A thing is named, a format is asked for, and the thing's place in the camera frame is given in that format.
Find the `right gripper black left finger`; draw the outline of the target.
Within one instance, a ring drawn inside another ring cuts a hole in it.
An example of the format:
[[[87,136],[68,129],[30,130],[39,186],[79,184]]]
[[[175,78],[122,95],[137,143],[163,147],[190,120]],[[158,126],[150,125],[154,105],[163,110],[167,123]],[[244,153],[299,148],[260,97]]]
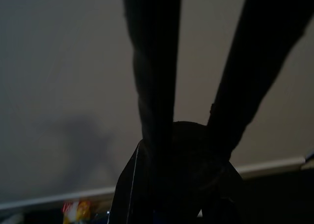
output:
[[[171,141],[181,0],[124,0],[124,6],[143,139],[164,146]]]

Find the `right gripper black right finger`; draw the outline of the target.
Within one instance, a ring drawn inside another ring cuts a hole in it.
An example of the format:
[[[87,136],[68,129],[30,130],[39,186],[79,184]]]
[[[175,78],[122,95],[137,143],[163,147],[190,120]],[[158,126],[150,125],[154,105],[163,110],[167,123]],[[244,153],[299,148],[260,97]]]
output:
[[[219,157],[231,156],[313,13],[314,0],[245,0],[208,122]]]

